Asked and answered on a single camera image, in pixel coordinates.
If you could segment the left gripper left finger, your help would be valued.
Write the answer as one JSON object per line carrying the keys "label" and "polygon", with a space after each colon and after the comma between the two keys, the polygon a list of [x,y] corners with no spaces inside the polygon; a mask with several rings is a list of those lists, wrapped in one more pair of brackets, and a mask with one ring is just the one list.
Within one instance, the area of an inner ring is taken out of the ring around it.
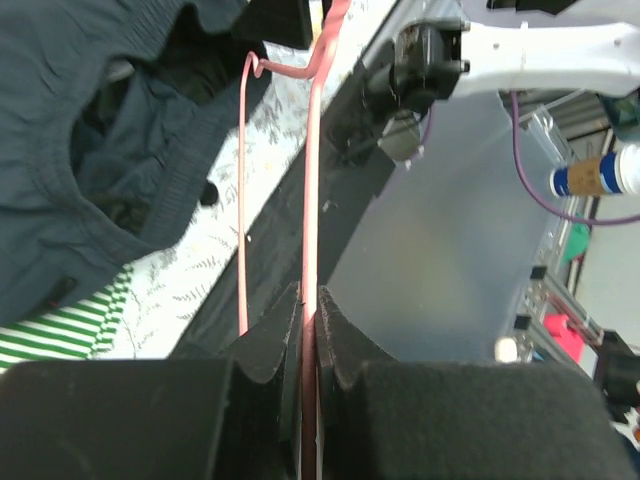
{"label": "left gripper left finger", "polygon": [[295,479],[299,288],[211,358],[38,361],[1,378],[5,479]]}

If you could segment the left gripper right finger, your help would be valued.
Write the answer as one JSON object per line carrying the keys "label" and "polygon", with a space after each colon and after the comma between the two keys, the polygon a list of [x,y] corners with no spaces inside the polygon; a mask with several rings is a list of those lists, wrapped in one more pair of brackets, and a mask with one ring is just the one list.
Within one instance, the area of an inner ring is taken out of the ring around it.
{"label": "left gripper right finger", "polygon": [[602,395],[555,362],[401,362],[318,293],[327,479],[631,479]]}

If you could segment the green white striped shorts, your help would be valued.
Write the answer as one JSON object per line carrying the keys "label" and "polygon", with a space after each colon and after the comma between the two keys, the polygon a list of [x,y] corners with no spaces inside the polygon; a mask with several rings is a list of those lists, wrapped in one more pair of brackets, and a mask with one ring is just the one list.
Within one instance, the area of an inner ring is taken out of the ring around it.
{"label": "green white striped shorts", "polygon": [[133,268],[92,296],[1,329],[1,370],[37,360],[86,360],[109,351],[123,318]]}

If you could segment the dark navy shorts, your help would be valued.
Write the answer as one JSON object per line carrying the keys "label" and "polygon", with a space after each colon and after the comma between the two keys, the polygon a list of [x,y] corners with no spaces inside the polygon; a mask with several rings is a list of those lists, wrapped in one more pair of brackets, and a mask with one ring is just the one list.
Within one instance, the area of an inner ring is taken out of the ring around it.
{"label": "dark navy shorts", "polygon": [[72,305],[217,202],[249,53],[305,49],[305,1],[1,5],[1,321]]}

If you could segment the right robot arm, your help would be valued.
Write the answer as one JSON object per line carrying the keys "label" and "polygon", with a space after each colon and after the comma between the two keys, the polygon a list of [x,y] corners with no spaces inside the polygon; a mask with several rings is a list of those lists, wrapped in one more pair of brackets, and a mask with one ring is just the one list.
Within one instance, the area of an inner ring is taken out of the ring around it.
{"label": "right robot arm", "polygon": [[370,73],[361,101],[374,122],[426,114],[439,100],[489,91],[596,94],[626,150],[639,149],[639,4],[636,1],[490,1],[559,16],[598,17],[583,26],[492,26],[427,13],[395,26],[393,55]]}

